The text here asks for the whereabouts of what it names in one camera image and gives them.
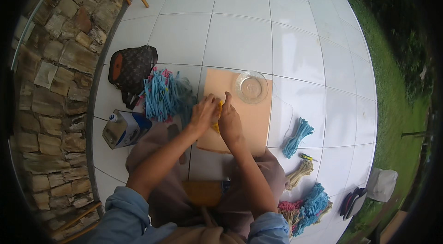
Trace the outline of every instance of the knee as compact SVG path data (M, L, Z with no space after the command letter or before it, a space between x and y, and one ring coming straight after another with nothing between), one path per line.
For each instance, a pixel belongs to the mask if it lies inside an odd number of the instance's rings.
M275 158L275 156L270 153L269 150L266 150L264 157L266 158L266 161L258 163L258 166L260 167L264 178L271 187L271 190L273 192L280 192L280 196L286 183L288 182L288 179L286 178L284 170L277 158Z

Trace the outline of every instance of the yellow screwdriver handle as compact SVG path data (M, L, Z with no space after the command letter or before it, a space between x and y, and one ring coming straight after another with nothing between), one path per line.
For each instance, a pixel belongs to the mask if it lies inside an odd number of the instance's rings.
M306 155L306 154L301 154L301 158L303 159L307 159L307 160L311 160L312 161L312 157Z

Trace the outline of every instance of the light blue sleeve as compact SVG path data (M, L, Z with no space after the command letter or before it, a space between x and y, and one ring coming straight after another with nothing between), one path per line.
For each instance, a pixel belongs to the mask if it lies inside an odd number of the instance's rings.
M289 244L289 225L283 215L267 212L251 223L248 244Z
M160 228L149 225L149 205L136 191L117 186L105 204L106 213L92 230L89 243L157 243L177 229L174 223Z

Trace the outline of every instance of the peach cutting board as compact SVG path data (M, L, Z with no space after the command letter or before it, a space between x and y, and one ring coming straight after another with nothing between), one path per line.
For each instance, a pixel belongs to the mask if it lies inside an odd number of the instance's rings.
M224 103L226 98L224 92L231 92L232 106L235 107L240 115L243 134L245 135L251 154L260 156L264 154L264 149L268 142L272 102L272 80L266 80L268 83L268 94L263 101L257 104L249 104L243 102L235 91L235 82L239 75L239 73L230 71L208 69L203 94L208 96L212 93L222 99ZM197 140L197 148L230 154L222 137L212 128L208 129L205 134Z

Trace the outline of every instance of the light blue cord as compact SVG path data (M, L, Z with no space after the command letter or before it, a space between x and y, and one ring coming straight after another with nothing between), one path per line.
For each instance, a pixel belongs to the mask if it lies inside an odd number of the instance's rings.
M317 183L303 201L303 205L300 207L300 221L296 226L293 236L302 234L304 228L315 223L320 217L320 214L326 209L329 196L324 190L322 184Z
M192 95L192 87L187 78L180 79L180 72L164 74L169 71L153 71L149 79L143 80L145 95L146 118L164 122L180 114L182 127L191 120L192 107L197 103L197 97Z
M299 118L299 127L297 128L296 134L291 137L286 143L285 148L283 149L283 154L286 158L291 158L299 147L301 140L308 135L314 133L314 128L311 127L307 121L303 118Z

